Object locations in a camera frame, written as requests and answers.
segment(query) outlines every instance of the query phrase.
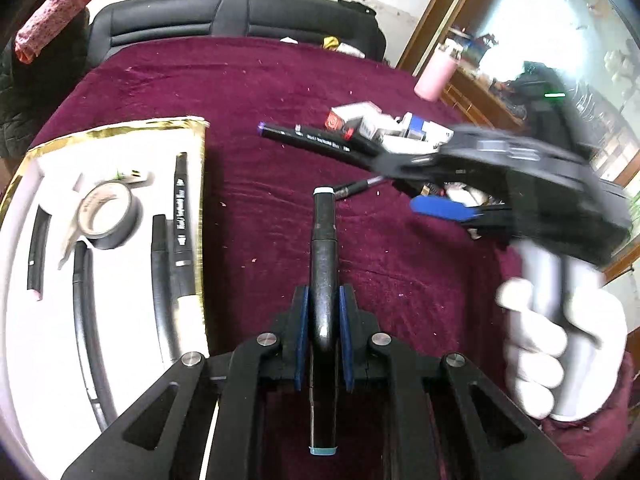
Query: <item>red cloth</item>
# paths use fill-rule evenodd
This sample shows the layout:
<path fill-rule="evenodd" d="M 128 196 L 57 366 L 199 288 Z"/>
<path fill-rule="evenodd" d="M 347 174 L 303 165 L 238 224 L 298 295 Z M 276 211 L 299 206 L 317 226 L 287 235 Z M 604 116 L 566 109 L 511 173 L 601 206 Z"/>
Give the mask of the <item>red cloth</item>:
<path fill-rule="evenodd" d="M 90 1 L 46 0 L 16 34 L 18 60 L 30 64 Z"/>
<path fill-rule="evenodd" d="M 187 38 L 123 49 L 93 70 L 56 111 L 35 144 L 120 121 L 200 115 L 206 135 L 204 285 L 213 353 L 263 332 L 308 282 L 312 191 L 366 173 L 259 137 L 260 121 L 321 127 L 331 106 L 370 100 L 386 113 L 414 112 L 440 124 L 460 117 L 413 92 L 415 79 L 369 60 L 309 45 L 260 39 Z M 472 241 L 453 222 L 413 215 L 390 186 L 337 205 L 340 279 L 383 330 L 416 350 L 462 351 L 504 388 L 504 317 L 496 288 L 520 273 L 516 254 L 488 238 Z M 592 478 L 622 439 L 623 374 L 615 410 L 591 431 L 554 430 L 562 450 Z M 308 449 L 308 401 L 271 399 L 265 478 L 368 479 L 379 476 L 377 399 L 347 394 L 338 404 L 338 453 Z M 607 446 L 600 443 L 607 440 Z"/>

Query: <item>black marker pen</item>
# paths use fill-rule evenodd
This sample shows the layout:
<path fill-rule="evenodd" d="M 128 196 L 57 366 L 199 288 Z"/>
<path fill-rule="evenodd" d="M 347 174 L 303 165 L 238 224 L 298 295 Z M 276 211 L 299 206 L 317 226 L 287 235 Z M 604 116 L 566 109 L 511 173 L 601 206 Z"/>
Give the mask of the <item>black marker pen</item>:
<path fill-rule="evenodd" d="M 338 399 L 338 241 L 335 200 L 331 187 L 314 191 L 314 227 L 309 269 L 310 366 L 309 403 L 314 455 L 336 451 L 335 409 Z"/>
<path fill-rule="evenodd" d="M 171 304 L 171 278 L 167 250 L 166 217 L 155 215 L 151 227 L 151 289 L 154 296 L 154 314 L 158 344 L 164 367 L 170 367 L 180 357 L 175 334 Z"/>
<path fill-rule="evenodd" d="M 318 155 L 328 156 L 363 170 L 369 169 L 372 157 L 354 152 L 345 144 L 339 134 L 315 130 L 314 128 L 313 130 L 313 132 L 310 132 L 309 128 L 302 127 L 299 124 L 295 128 L 266 123 L 258 124 L 258 133 L 267 139 L 302 148 Z"/>
<path fill-rule="evenodd" d="M 196 294 L 191 223 L 189 220 L 189 191 L 187 154 L 175 157 L 174 173 L 174 275 L 177 285 L 178 308 L 174 311 L 174 327 L 178 334 L 180 352 L 198 351 L 209 355 L 204 311 Z"/>
<path fill-rule="evenodd" d="M 386 152 L 382 144 L 378 144 L 373 140 L 367 139 L 367 137 L 361 136 L 353 128 L 349 128 L 346 132 L 343 132 L 342 138 L 347 142 L 348 146 L 366 155 L 377 156 L 380 153 Z"/>
<path fill-rule="evenodd" d="M 377 186 L 378 184 L 382 184 L 385 181 L 385 177 L 383 176 L 373 176 L 371 178 L 367 178 L 365 180 L 359 180 L 357 182 L 351 182 L 346 186 L 334 187 L 334 198 L 336 200 L 344 200 L 353 195 L 357 195 L 358 193 L 362 193 L 366 191 L 370 187 Z"/>

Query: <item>white foam tray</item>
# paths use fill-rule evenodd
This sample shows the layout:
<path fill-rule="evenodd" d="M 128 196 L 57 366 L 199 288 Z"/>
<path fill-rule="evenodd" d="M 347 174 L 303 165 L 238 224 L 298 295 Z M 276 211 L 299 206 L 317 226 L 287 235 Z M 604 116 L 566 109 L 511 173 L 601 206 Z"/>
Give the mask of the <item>white foam tray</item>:
<path fill-rule="evenodd" d="M 98 334 L 120 414 L 164 372 L 151 289 L 151 224 L 156 214 L 173 217 L 178 152 L 188 153 L 195 250 L 196 244 L 202 246 L 197 236 L 204 123 L 194 129 L 131 131 L 45 153 L 28 162 L 11 197 L 0 226 L 0 308 L 4 321 L 0 410 L 16 440 L 50 480 L 60 478 L 100 431 L 86 395 L 76 348 L 73 254 L 58 270 L 60 241 L 68 225 L 56 221 L 55 216 L 47 237 L 42 300 L 35 301 L 26 291 L 36 209 L 40 202 L 50 201 L 56 186 L 69 186 L 79 174 L 76 190 L 81 194 L 116 168 L 140 168 L 152 174 L 151 184 L 132 189 L 142 205 L 139 227 L 132 237 L 114 250 L 93 250 Z"/>

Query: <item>white glove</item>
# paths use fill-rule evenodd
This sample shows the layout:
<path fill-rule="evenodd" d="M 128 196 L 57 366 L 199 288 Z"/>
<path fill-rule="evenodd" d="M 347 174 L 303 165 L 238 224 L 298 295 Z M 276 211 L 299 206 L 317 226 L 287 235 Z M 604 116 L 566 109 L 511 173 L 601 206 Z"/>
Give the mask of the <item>white glove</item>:
<path fill-rule="evenodd" d="M 551 389 L 562 383 L 565 372 L 557 357 L 567 345 L 566 332 L 532 311 L 534 285 L 522 278 L 503 283 L 496 301 L 510 311 L 506 343 L 507 385 L 514 402 L 533 418 L 550 415 L 556 420 L 582 420 L 599 410 L 616 385 L 626 343 L 622 304 L 599 288 L 598 280 L 583 280 L 573 288 L 564 314 L 574 326 L 593 335 L 596 349 L 582 387 L 576 390 L 574 416 L 554 413 Z"/>

